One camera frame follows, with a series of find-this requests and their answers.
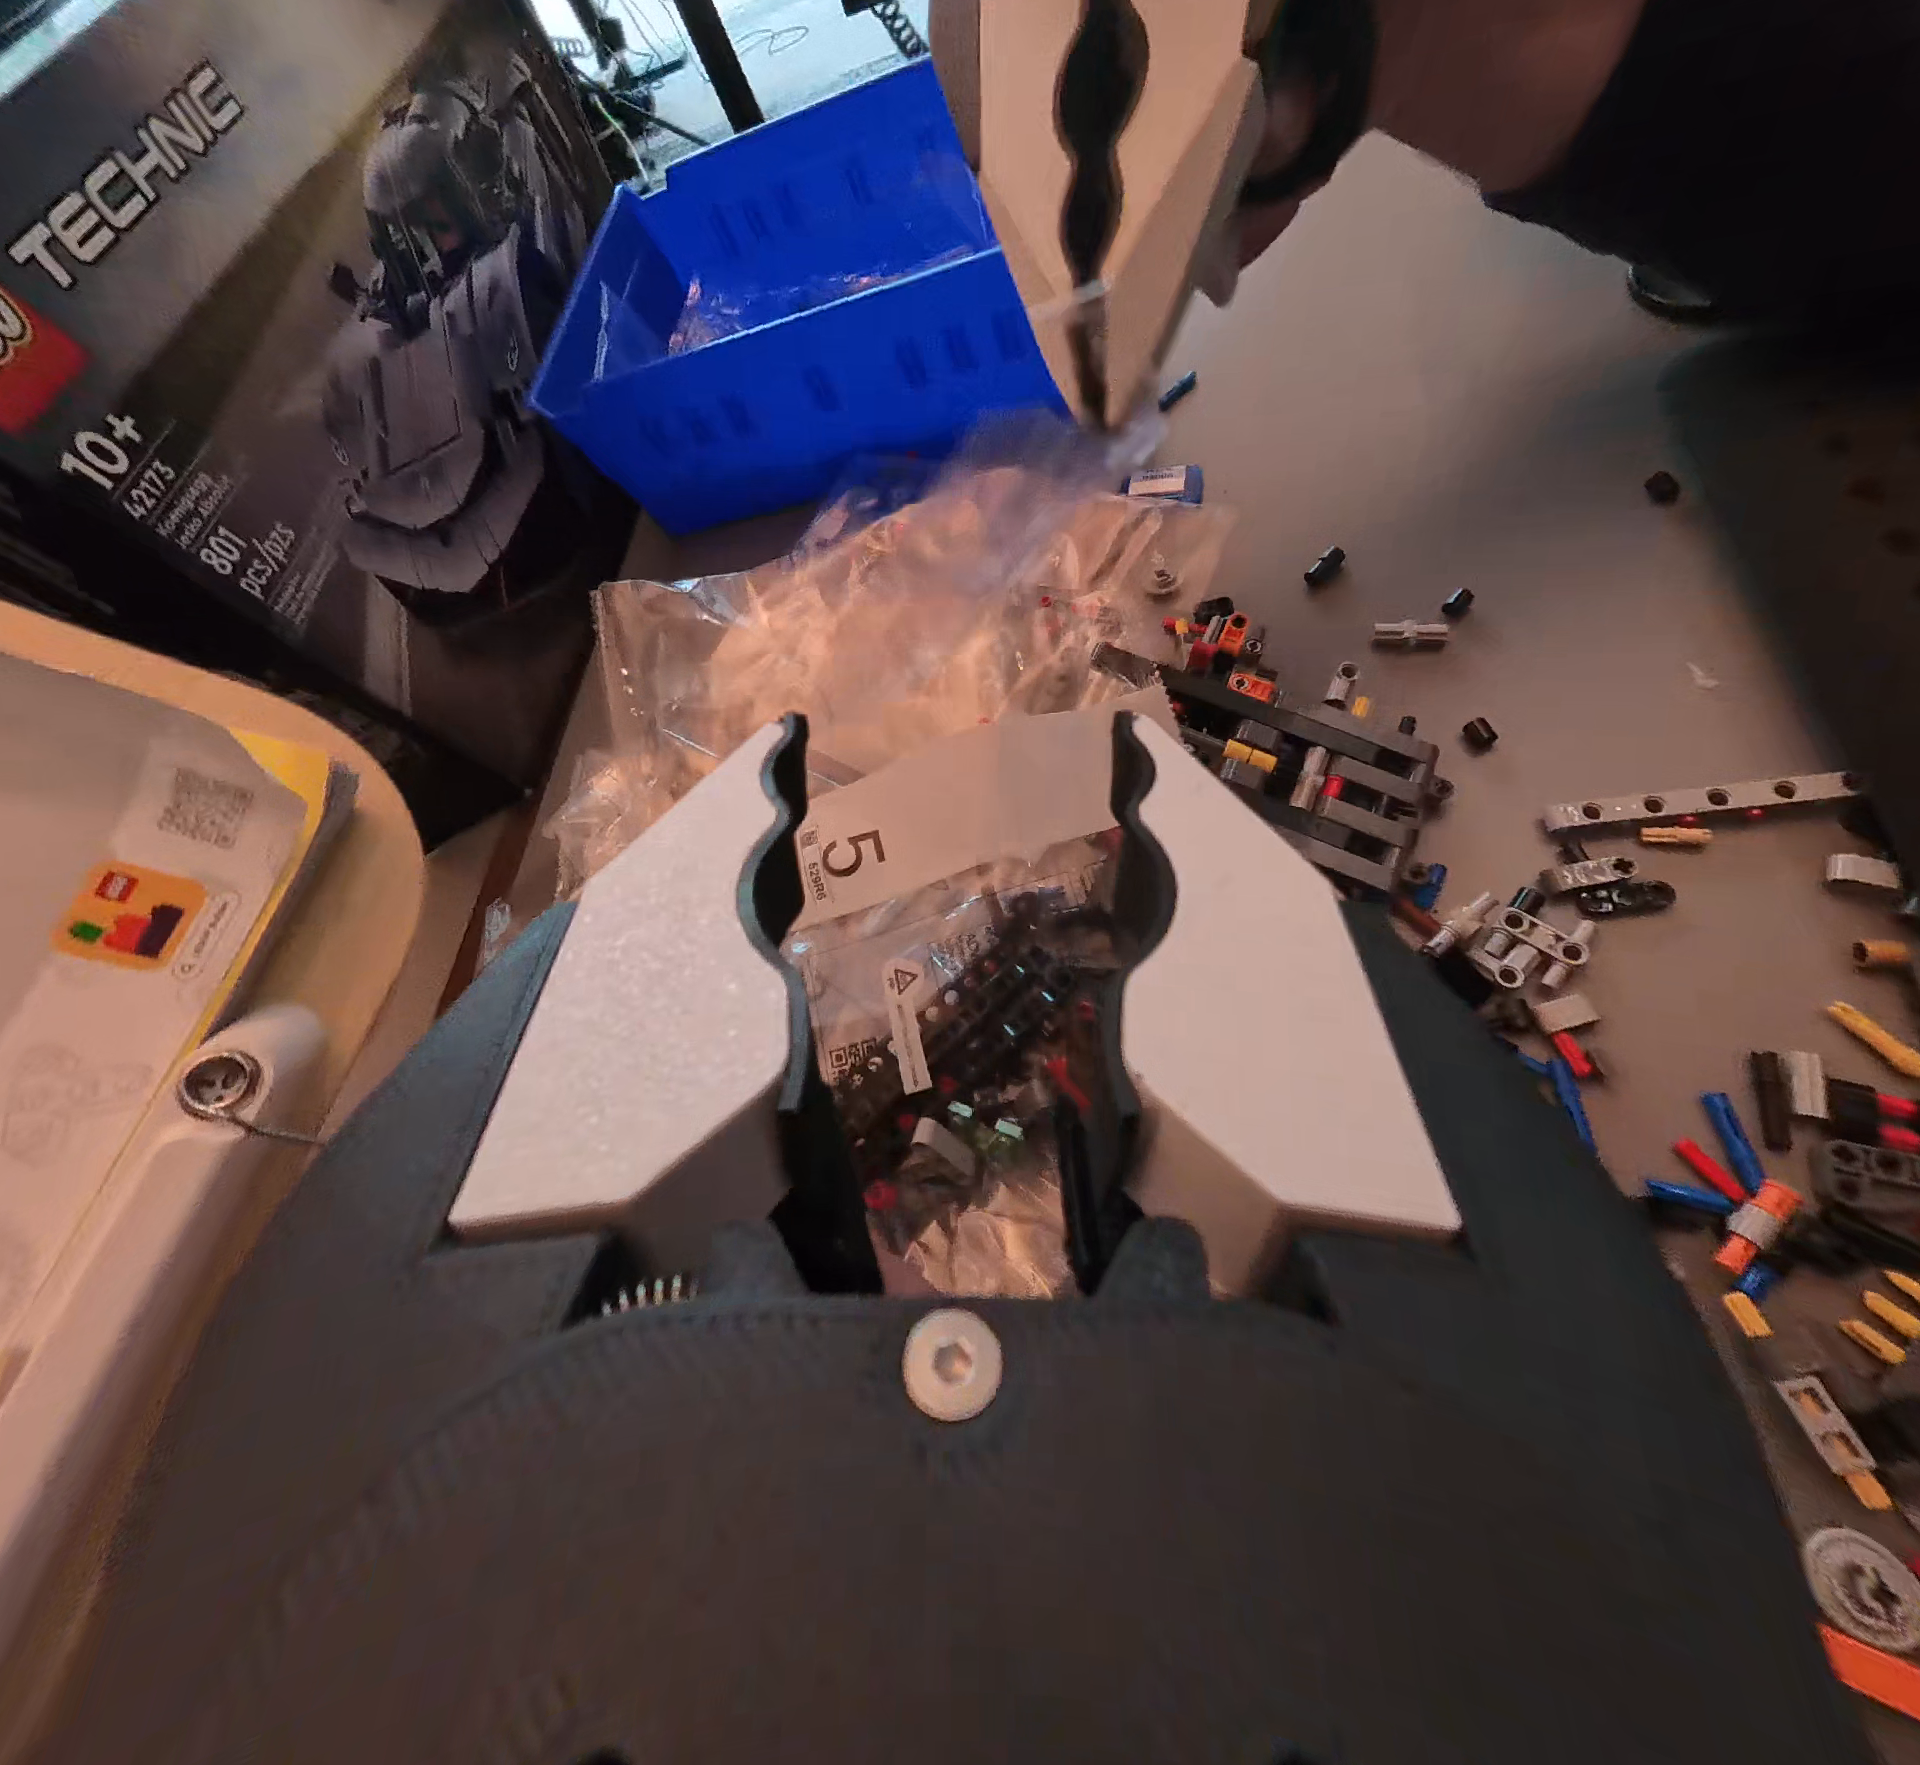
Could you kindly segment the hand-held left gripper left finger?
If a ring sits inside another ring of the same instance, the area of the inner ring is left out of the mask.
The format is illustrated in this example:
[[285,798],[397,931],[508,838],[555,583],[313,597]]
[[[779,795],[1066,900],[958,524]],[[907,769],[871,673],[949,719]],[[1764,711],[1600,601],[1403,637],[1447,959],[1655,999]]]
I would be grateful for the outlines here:
[[852,1156],[782,946],[804,909],[808,726],[732,750],[567,911],[451,1206],[452,1238],[584,1233],[644,1277],[771,1224],[808,1288],[877,1294]]

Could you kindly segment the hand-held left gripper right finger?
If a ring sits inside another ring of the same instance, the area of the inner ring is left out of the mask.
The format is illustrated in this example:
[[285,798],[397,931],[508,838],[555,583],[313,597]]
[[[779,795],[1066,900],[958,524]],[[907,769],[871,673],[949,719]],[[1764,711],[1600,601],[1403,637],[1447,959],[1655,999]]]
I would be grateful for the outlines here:
[[1444,1248],[1459,1206],[1330,881],[1160,723],[1114,723],[1118,974],[1096,1097],[1069,1132],[1083,1290],[1148,1218],[1189,1224],[1217,1295],[1300,1233]]

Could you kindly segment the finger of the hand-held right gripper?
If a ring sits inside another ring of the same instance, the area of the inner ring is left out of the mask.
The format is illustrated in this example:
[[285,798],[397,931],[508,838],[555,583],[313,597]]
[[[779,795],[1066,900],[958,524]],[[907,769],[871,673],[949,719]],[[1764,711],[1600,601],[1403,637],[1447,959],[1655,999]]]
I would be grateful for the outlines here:
[[1235,213],[1312,189],[1355,145],[1355,0],[1125,0],[1135,97],[1104,162],[1100,422],[1149,390],[1195,293],[1238,280]]
[[977,0],[980,189],[1054,380],[1116,422],[1118,0]]

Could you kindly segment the pile of toy bricks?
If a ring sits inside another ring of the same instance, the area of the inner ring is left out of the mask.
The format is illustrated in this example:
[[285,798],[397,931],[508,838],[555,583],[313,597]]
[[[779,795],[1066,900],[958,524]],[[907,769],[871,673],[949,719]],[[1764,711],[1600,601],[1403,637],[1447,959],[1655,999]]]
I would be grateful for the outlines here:
[[[1161,627],[1180,653],[1164,668],[1246,670],[1278,680],[1263,663],[1261,631],[1228,597],[1166,616]],[[1385,907],[1402,930],[1423,938],[1432,976],[1480,1016],[1538,1035],[1543,1057],[1516,1054],[1516,1061],[1537,1081],[1552,1085],[1581,1143],[1598,1147],[1581,1090],[1598,1068],[1576,1040],[1595,1013],[1567,993],[1568,976],[1594,956],[1595,928],[1554,924],[1552,898],[1571,892],[1581,914],[1602,917],[1660,911],[1674,898],[1669,883],[1647,881],[1632,860],[1618,858],[1546,870],[1538,887],[1484,892],[1447,917],[1409,892]],[[1672,1140],[1671,1153],[1688,1167],[1690,1182],[1647,1176],[1632,1202],[1656,1218],[1718,1228],[1714,1262],[1726,1277],[1722,1306],[1740,1333],[1740,1354],[1853,1500],[1871,1514],[1902,1514],[1917,1532],[1917,1496],[1899,1498],[1884,1479],[1884,1463],[1917,1465],[1917,1102],[1837,1079],[1810,1054],[1762,1052],[1748,1066],[1767,1149],[1792,1151],[1794,1127],[1819,1130],[1806,1153],[1812,1192],[1766,1170],[1726,1092],[1702,1092],[1698,1105],[1723,1153],[1716,1158],[1693,1138]],[[1877,1284],[1862,1288],[1860,1306],[1835,1322],[1839,1336],[1876,1360],[1876,1376],[1849,1382],[1787,1345],[1783,1316],[1764,1301],[1797,1268],[1879,1271]]]

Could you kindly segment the person's right forearm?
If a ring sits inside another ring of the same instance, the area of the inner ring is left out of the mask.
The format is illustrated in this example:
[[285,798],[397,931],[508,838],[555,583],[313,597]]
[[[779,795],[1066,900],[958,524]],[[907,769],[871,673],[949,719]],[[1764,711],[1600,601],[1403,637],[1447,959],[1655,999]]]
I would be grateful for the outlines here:
[[1919,293],[1919,0],[1645,0],[1561,161],[1486,206],[1754,320]]

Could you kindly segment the dark toy set box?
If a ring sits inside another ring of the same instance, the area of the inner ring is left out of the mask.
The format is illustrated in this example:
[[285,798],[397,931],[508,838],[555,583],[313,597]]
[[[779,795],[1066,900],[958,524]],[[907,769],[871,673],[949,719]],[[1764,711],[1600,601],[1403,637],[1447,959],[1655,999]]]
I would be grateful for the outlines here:
[[542,780],[635,513],[536,402],[612,185],[528,0],[4,0],[4,597]]

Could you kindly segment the dark grey chassis assembly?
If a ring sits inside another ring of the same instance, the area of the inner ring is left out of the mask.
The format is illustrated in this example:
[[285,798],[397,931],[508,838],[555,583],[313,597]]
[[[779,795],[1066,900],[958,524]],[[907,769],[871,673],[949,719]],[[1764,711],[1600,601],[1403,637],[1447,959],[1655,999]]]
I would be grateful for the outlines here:
[[1375,714],[1357,662],[1317,697],[1246,670],[1161,668],[1160,681],[1189,750],[1336,889],[1432,900],[1421,842],[1452,782],[1417,719]]

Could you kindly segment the clear plastic bags in bin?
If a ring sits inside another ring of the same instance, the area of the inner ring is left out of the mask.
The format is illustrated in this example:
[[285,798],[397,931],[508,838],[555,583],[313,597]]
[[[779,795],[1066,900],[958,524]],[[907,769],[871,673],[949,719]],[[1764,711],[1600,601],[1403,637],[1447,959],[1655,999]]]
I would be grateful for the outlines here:
[[890,290],[919,274],[967,264],[977,246],[951,246],[904,264],[814,273],[765,282],[743,269],[678,273],[641,241],[637,264],[597,280],[592,376],[621,376],[774,328],[849,299]]

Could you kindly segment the blue plastic bin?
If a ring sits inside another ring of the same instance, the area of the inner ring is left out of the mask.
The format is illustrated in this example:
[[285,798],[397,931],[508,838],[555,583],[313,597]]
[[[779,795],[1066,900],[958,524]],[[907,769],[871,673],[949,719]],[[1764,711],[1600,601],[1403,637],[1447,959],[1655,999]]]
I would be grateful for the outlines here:
[[[595,378],[597,280],[641,241],[765,282],[980,255]],[[931,62],[703,149],[657,192],[621,185],[540,369],[548,426],[675,538],[801,504],[864,454],[940,451],[987,408],[1069,415]]]

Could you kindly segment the wooden and white book stand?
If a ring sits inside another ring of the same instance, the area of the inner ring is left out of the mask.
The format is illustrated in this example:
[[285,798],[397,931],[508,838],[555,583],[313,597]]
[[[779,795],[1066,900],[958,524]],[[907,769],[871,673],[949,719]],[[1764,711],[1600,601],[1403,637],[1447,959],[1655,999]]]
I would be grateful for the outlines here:
[[84,1216],[3,1373],[4,1728],[82,1618],[131,1463],[213,1297],[302,1173],[422,914],[422,842],[374,756],[249,681],[4,607],[4,655],[99,677],[237,733],[312,745],[358,777],[241,1008],[190,1047]]

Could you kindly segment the long grey holed beam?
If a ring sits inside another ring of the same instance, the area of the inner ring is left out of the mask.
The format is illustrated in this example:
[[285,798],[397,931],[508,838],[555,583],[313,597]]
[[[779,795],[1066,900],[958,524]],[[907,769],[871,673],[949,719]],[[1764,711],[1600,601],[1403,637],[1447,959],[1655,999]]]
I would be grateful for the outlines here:
[[1541,829],[1550,841],[1584,841],[1606,832],[1693,827],[1694,822],[1772,818],[1789,811],[1837,809],[1865,795],[1860,775],[1847,771],[1778,780],[1750,780],[1693,790],[1656,790],[1594,795],[1549,805]]

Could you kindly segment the car building instruction booklet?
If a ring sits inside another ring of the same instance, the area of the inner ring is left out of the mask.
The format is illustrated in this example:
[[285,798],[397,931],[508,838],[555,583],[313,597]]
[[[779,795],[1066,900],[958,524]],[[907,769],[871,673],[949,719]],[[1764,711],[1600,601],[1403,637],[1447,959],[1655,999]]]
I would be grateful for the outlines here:
[[355,811],[317,747],[4,655],[3,1336]]

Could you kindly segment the black holed frame brick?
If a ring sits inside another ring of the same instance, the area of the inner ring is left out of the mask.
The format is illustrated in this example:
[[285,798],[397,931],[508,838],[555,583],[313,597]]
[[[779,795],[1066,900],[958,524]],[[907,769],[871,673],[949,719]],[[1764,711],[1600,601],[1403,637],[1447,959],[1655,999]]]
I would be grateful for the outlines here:
[[1051,1063],[1116,966],[1114,911],[1059,892],[1018,894],[954,973],[926,962],[897,990],[888,966],[877,1042],[831,1052],[854,1165],[877,1180],[949,1140],[978,1159],[1022,1147],[1051,1107]]

